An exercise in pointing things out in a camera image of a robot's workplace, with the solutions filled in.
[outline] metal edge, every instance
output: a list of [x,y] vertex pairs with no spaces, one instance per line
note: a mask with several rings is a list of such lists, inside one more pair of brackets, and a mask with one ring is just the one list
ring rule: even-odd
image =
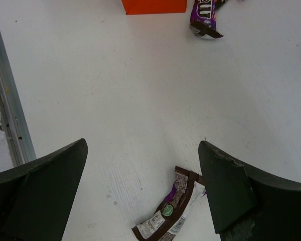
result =
[[0,33],[0,97],[10,129],[10,142],[13,146],[16,165],[22,165],[36,159],[26,118],[21,106],[17,87],[10,67],[4,42]]
[[14,167],[18,166],[18,161],[17,161],[17,151],[16,151],[16,147],[13,143],[13,139],[12,139],[12,134],[11,134],[11,129],[10,126],[8,124],[8,118],[5,112],[5,108],[4,108],[4,103],[3,100],[1,98],[0,95],[0,114],[1,114],[1,119],[0,119],[0,130],[3,131],[6,134],[6,140],[7,140],[7,144],[8,144],[8,148],[9,148],[9,152],[10,152],[10,156],[11,156],[11,160],[12,160],[12,164]]

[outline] barcode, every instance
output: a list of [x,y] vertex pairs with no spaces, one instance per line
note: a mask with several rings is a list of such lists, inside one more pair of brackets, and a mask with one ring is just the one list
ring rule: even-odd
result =
[[177,233],[181,230],[186,218],[181,217],[175,224],[174,226],[169,230],[169,233],[172,235],[177,235]]

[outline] orange box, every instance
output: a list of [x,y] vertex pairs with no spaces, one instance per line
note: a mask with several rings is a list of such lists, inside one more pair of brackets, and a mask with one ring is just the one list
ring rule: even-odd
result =
[[127,15],[185,13],[187,0],[122,0]]

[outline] torn wrapper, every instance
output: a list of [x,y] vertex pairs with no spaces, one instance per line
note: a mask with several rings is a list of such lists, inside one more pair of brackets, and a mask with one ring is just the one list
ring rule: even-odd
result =
[[172,241],[181,230],[195,201],[205,195],[203,177],[175,167],[172,190],[158,206],[151,219],[132,231],[139,241]]
[[215,13],[228,0],[195,0],[190,29],[195,36],[204,39],[219,39],[223,35],[216,31]]

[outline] brown candy wrapper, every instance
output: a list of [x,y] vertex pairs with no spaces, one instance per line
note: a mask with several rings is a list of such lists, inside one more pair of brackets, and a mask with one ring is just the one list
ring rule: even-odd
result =
[[172,241],[181,230],[194,202],[205,195],[202,176],[175,167],[175,183],[151,219],[132,231],[139,241]]

